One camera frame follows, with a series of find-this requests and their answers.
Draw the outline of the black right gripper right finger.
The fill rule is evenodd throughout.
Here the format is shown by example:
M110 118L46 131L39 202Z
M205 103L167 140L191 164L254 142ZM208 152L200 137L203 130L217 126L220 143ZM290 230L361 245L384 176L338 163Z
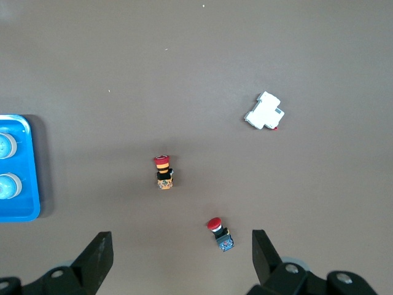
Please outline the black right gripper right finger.
M247 295L378 295L356 273L336 270L325 279L295 262L283 262L264 230L252 231L252 262L259 279Z

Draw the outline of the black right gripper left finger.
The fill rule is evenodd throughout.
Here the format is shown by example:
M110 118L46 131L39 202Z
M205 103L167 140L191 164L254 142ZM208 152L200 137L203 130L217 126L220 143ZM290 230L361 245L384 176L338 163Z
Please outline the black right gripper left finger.
M22 285L18 277L0 278L0 295L96 295L114 262L111 232L100 232L71 263Z

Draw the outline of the blue desk bell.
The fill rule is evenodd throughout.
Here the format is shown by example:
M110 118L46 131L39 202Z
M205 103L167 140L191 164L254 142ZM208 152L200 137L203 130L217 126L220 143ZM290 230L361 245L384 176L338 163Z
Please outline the blue desk bell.
M0 133L0 159L8 159L15 155L17 151L17 142L15 138L8 133Z
M13 173L0 175L0 200L8 200L18 196L22 191L20 178Z

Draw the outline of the blue plastic tray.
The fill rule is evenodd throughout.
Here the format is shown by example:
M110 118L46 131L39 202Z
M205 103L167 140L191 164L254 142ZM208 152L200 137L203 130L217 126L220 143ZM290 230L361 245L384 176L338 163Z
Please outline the blue plastic tray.
M0 175L13 173L22 183L22 191L18 196L0 200L0 222L33 221L39 216L41 204L31 126L23 116L0 114L0 133L11 134L17 142L15 155L0 159Z

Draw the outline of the red pushbutton black base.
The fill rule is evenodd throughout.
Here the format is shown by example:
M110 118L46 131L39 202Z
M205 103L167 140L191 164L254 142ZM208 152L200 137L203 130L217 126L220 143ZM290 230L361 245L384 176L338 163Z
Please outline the red pushbutton black base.
M222 225L222 220L219 217L212 218L207 223L207 228L214 235L217 246L226 252L234 247L234 241L230 235L227 227Z

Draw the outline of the red emergency stop orange base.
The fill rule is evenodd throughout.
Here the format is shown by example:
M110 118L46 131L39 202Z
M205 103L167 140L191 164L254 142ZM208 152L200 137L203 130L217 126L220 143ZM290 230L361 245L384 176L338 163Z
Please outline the red emergency stop orange base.
M157 185L161 190L167 190L173 186L173 169L170 167L170 156L160 155L154 158L157 168Z

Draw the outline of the white circuit breaker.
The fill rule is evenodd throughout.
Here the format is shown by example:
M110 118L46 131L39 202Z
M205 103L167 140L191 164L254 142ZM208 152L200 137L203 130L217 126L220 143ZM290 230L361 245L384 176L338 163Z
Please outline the white circuit breaker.
M263 92L257 98L254 108L244 116L244 120L259 130L264 127L277 130L285 115L285 112L279 109L280 103L276 96Z

